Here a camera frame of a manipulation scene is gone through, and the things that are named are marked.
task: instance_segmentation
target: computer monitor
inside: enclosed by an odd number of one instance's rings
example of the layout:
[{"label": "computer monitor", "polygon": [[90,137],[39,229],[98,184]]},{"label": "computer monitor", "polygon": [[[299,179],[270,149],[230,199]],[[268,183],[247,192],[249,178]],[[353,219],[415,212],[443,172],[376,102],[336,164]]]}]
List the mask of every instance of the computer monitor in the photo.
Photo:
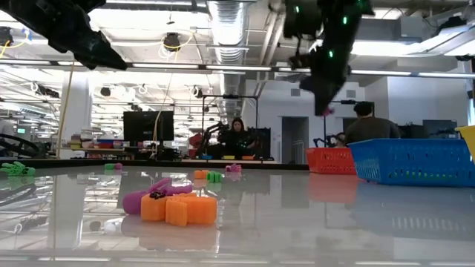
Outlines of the computer monitor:
[{"label": "computer monitor", "polygon": [[[162,111],[157,123],[157,141],[173,141],[173,111]],[[158,111],[124,112],[124,140],[129,142],[150,141],[154,136]]]}]

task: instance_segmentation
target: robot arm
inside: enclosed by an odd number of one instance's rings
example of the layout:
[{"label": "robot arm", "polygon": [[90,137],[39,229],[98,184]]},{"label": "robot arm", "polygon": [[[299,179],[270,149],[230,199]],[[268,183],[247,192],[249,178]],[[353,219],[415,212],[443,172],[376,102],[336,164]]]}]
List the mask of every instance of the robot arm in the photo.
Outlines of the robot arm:
[{"label": "robot arm", "polygon": [[300,89],[315,96],[315,115],[321,116],[351,73],[348,62],[361,17],[374,15],[370,0],[284,0],[286,21],[284,36],[316,39],[323,25],[323,42],[309,53],[298,52],[289,59],[292,68],[310,67],[311,75]]},{"label": "robot arm", "polygon": [[2,0],[0,10],[43,35],[60,53],[71,51],[91,70],[97,65],[125,70],[124,60],[89,25],[88,13],[103,4],[105,0]]}]

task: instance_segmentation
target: blue basket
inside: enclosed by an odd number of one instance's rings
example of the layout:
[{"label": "blue basket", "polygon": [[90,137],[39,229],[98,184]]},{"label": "blue basket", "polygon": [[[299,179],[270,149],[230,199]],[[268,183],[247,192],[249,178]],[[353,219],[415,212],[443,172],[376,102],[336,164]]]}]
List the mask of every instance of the blue basket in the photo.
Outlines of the blue basket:
[{"label": "blue basket", "polygon": [[386,185],[475,187],[464,140],[373,139],[350,144],[358,177]]}]

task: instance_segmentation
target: woman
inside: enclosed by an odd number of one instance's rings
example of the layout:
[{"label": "woman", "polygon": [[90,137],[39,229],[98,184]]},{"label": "woman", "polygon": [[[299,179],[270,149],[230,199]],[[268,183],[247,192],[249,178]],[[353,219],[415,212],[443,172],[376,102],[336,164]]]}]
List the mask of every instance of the woman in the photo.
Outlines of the woman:
[{"label": "woman", "polygon": [[249,133],[244,130],[244,122],[240,118],[232,120],[231,130],[226,138],[226,154],[235,155],[237,159],[242,156],[253,155],[251,149],[255,141],[249,138]]}]

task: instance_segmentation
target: orange toy block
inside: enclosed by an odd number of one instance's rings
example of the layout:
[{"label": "orange toy block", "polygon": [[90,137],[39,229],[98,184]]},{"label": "orange toy block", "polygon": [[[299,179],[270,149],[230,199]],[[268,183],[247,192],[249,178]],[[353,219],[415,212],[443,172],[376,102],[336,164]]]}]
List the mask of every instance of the orange toy block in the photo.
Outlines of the orange toy block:
[{"label": "orange toy block", "polygon": [[197,170],[194,171],[194,178],[195,179],[206,179],[206,175],[208,174],[209,171],[207,170]]},{"label": "orange toy block", "polygon": [[178,201],[187,205],[188,223],[209,225],[217,216],[217,200],[214,197],[181,197]]},{"label": "orange toy block", "polygon": [[166,202],[165,221],[171,225],[186,226],[188,220],[187,204],[176,199],[169,199]]},{"label": "orange toy block", "polygon": [[146,194],[140,203],[140,216],[145,221],[162,221],[165,219],[165,208],[168,197],[155,199]]}]

